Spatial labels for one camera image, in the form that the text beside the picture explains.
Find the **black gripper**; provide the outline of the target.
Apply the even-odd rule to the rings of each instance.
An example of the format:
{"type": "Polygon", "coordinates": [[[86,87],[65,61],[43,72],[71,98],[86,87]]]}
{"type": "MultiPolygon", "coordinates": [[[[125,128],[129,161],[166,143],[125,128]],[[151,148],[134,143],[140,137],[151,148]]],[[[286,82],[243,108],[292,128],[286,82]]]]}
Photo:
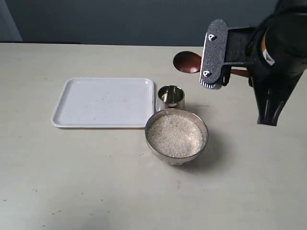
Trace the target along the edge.
{"type": "Polygon", "coordinates": [[[277,126],[278,118],[307,68],[307,13],[272,13],[257,27],[247,47],[258,108],[257,123],[277,126]]]}

